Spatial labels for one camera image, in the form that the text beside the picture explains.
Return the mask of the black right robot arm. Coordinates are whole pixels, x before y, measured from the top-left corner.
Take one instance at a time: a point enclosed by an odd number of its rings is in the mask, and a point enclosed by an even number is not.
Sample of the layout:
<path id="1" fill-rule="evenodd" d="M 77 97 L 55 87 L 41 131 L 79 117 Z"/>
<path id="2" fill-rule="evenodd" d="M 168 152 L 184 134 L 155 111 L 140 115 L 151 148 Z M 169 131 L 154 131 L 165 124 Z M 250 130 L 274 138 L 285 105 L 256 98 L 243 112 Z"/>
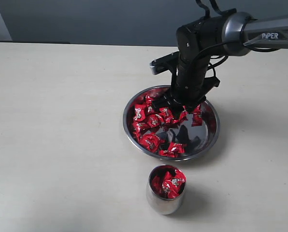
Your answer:
<path id="1" fill-rule="evenodd" d="M 183 25 L 176 32 L 178 51 L 151 62 L 153 74 L 170 71 L 170 88 L 153 101 L 155 110 L 170 108 L 174 114 L 191 113 L 206 99 L 206 94 L 219 86 L 216 76 L 207 77 L 214 56 L 226 60 L 250 51 L 273 52 L 288 49 L 288 15 L 270 19 L 254 19 L 235 9 L 217 17 L 204 17 Z"/>

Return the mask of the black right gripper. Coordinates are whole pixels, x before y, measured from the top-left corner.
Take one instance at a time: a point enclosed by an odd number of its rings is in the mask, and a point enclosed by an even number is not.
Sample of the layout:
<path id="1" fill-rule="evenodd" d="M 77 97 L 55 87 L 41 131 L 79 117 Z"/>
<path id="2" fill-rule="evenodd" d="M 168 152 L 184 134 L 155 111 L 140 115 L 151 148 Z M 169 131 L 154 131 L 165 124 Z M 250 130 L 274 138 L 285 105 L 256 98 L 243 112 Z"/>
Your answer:
<path id="1" fill-rule="evenodd" d="M 177 89 L 169 88 L 160 98 L 152 101 L 152 108 L 154 111 L 159 112 L 160 108 L 169 107 L 175 120 L 180 119 L 181 113 L 185 110 L 192 113 L 195 108 L 206 100 L 206 89 L 196 91 L 197 96 L 191 97 L 188 91 L 178 91 Z"/>

